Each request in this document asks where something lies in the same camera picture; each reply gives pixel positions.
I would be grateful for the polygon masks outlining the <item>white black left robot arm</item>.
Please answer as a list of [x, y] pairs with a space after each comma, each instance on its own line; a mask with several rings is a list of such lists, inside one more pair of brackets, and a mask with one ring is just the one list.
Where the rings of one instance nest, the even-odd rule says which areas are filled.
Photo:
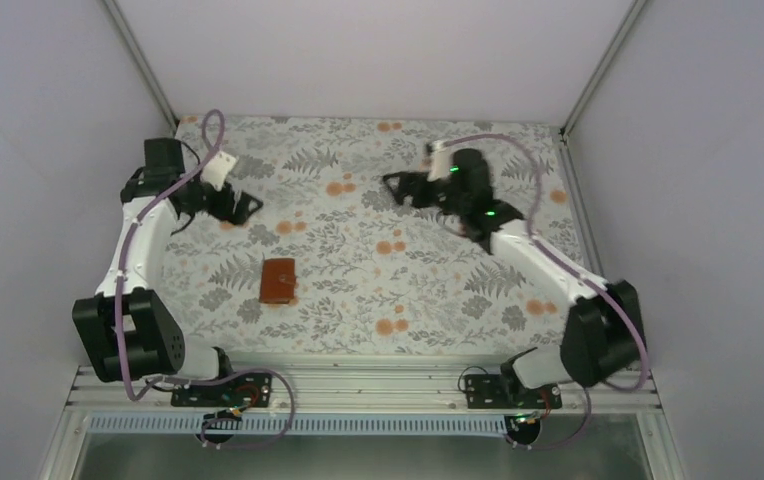
[[186, 339], [157, 288], [181, 217], [241, 225], [263, 203], [229, 184], [237, 157], [219, 151], [187, 170], [191, 150], [178, 139], [145, 141], [145, 163], [120, 192], [123, 224], [109, 269], [93, 296], [74, 303], [74, 325], [103, 382], [170, 376], [198, 382], [229, 373], [222, 349]]

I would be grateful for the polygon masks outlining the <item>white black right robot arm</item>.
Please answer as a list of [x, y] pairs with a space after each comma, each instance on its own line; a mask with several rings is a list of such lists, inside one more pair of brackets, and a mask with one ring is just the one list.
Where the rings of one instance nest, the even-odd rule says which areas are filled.
[[502, 365], [509, 388], [517, 392], [568, 382], [592, 387], [633, 363], [640, 366], [634, 387], [643, 387], [650, 360], [636, 289], [627, 281], [610, 283], [571, 261], [535, 232], [532, 215], [496, 198], [481, 151], [451, 151], [436, 143], [430, 158], [426, 171], [383, 176], [393, 200], [457, 217], [467, 239], [539, 282], [564, 312], [559, 344], [531, 348]]

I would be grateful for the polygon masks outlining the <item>brown leather card holder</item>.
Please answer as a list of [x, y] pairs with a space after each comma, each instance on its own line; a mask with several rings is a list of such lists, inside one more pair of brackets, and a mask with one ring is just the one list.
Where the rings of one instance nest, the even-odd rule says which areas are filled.
[[259, 301], [288, 304], [295, 298], [296, 274], [293, 258], [270, 258], [262, 263]]

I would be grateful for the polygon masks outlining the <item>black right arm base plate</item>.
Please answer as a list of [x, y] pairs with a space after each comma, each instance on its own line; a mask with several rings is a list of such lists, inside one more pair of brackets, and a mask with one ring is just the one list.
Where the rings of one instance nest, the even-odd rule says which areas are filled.
[[471, 410], [553, 410], [563, 406], [561, 391], [555, 384], [540, 389], [512, 388], [500, 375], [468, 374], [463, 377], [461, 389]]

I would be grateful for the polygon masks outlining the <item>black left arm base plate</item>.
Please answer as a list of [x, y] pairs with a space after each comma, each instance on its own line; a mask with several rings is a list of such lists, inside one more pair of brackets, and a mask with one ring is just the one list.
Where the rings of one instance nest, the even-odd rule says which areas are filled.
[[170, 404], [188, 408], [266, 408], [269, 406], [273, 375], [248, 373], [216, 386], [191, 386], [175, 390]]

